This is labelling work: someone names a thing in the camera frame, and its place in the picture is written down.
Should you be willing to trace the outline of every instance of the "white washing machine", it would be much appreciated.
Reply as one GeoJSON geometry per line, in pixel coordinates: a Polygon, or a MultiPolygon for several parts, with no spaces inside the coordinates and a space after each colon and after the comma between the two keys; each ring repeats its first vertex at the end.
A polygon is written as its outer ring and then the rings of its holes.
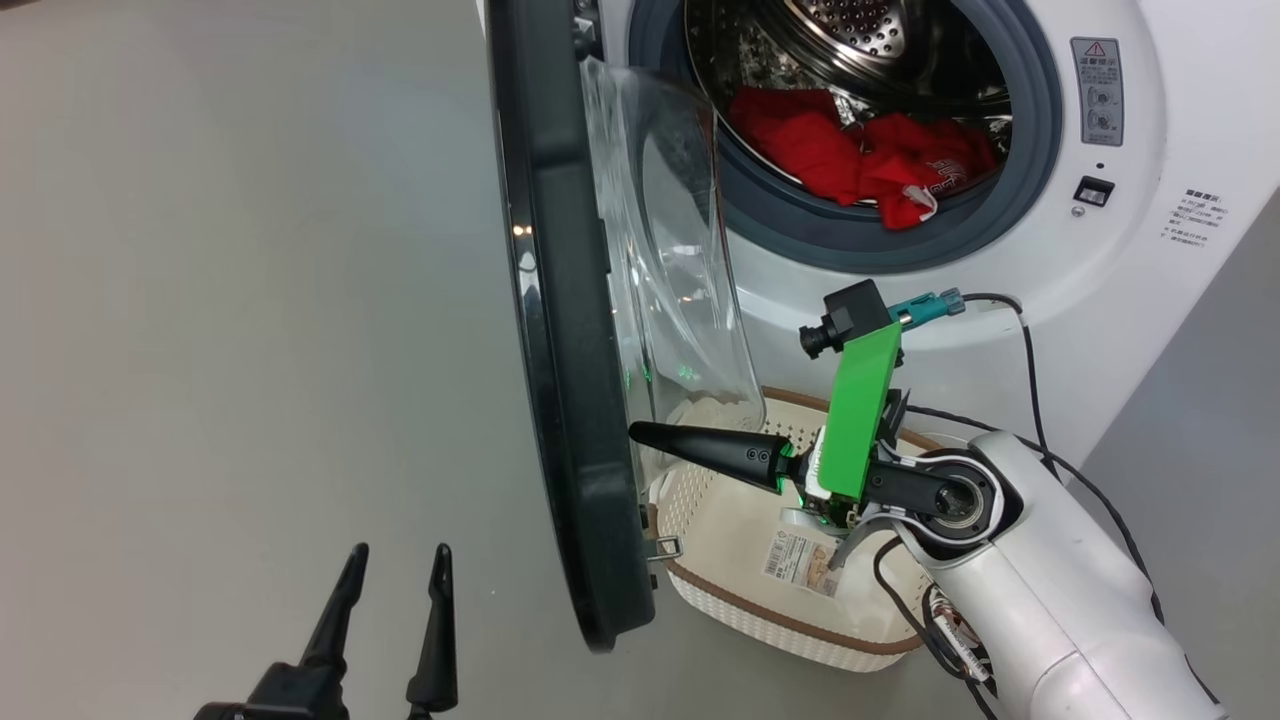
{"type": "MultiPolygon", "coordinates": [[[[600,3],[609,61],[694,82],[685,26],[692,3],[600,3]]],[[[773,4],[819,18],[824,6],[850,6],[773,4]]],[[[870,5],[893,4],[851,4],[870,5]]],[[[1254,79],[1277,69],[1270,45],[1280,5],[955,6],[1005,74],[1012,138],[998,177],[945,201],[920,228],[887,233],[873,210],[808,195],[764,168],[733,132],[721,133],[724,215],[753,361],[762,384],[827,396],[835,359],[810,361],[796,328],[822,314],[824,295],[864,277],[888,302],[950,287],[1012,295],[1036,340],[1050,442],[1083,460],[1280,181],[1272,129],[1280,102],[1254,79]],[[1102,88],[1115,95],[1105,108],[1091,74],[1100,63],[1119,69],[1102,88]],[[1108,126],[1101,133],[1098,110],[1108,126]],[[1105,206],[1076,199],[1084,178],[1114,186],[1105,206]]],[[[895,384],[910,387],[918,404],[1030,432],[1025,357],[1009,310],[970,307],[910,333],[905,351],[895,384]]]]}

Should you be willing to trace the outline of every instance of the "green bracket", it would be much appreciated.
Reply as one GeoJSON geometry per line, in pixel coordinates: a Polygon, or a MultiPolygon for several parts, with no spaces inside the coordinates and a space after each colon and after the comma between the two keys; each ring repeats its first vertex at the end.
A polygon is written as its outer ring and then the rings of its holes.
{"type": "Polygon", "coordinates": [[[888,380],[901,346],[902,327],[892,323],[846,342],[841,350],[818,465],[818,484],[823,489],[861,501],[888,380]]]}

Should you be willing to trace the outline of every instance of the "barcode label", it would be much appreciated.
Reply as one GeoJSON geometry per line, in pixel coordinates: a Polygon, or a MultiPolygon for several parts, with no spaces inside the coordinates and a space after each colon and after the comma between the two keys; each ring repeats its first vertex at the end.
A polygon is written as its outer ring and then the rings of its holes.
{"type": "Polygon", "coordinates": [[[841,571],[831,571],[827,568],[827,562],[831,561],[831,556],[835,552],[835,542],[812,541],[780,529],[774,533],[773,541],[769,543],[769,555],[764,561],[764,574],[783,583],[800,585],[827,597],[835,597],[841,571]]]}
{"type": "Polygon", "coordinates": [[[764,574],[778,577],[778,566],[782,565],[782,556],[787,551],[787,542],[782,538],[773,541],[769,548],[769,561],[764,565],[764,574]]]}

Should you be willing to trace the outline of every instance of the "sticker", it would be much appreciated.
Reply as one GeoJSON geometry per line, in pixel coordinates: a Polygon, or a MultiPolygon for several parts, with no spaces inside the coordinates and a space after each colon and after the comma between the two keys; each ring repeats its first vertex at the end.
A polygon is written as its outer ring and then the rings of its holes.
{"type": "Polygon", "coordinates": [[[1103,37],[1073,37],[1075,82],[1080,90],[1080,141],[1124,145],[1124,74],[1120,42],[1103,37]]]}
{"type": "Polygon", "coordinates": [[[1160,238],[1204,247],[1228,215],[1230,211],[1221,196],[1189,187],[1169,211],[1169,218],[1160,228],[1160,238]]]}
{"type": "Polygon", "coordinates": [[[818,594],[836,597],[844,568],[840,570],[827,568],[835,553],[836,541],[812,541],[780,529],[769,546],[764,574],[818,594]]]}
{"type": "Polygon", "coordinates": [[[809,497],[815,497],[818,500],[831,500],[831,491],[823,489],[818,484],[818,471],[822,468],[822,448],[827,446],[824,438],[827,437],[827,425],[818,428],[818,437],[813,441],[813,447],[809,448],[809,469],[804,474],[804,492],[809,497]]]}

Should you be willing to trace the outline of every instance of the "white laundry basket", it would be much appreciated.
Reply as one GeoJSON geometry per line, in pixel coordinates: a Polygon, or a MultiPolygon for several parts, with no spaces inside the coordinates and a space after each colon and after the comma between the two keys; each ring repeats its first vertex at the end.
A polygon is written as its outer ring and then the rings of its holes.
{"type": "MultiPolygon", "coordinates": [[[[765,388],[767,418],[763,432],[791,438],[797,451],[808,450],[826,423],[827,405],[812,397],[765,388]]],[[[915,454],[936,443],[906,433],[900,450],[915,454]]],[[[662,537],[680,537],[684,555],[667,560],[667,571],[680,596],[726,625],[773,647],[817,662],[870,673],[882,670],[920,644],[872,575],[872,557],[892,534],[876,533],[845,565],[838,585],[828,597],[765,574],[777,571],[782,548],[833,546],[824,533],[780,520],[785,507],[797,507],[799,496],[782,496],[730,479],[692,464],[680,462],[650,495],[650,528],[662,537]]],[[[886,579],[908,606],[918,609],[928,585],[924,570],[905,548],[884,560],[886,579]]]]}

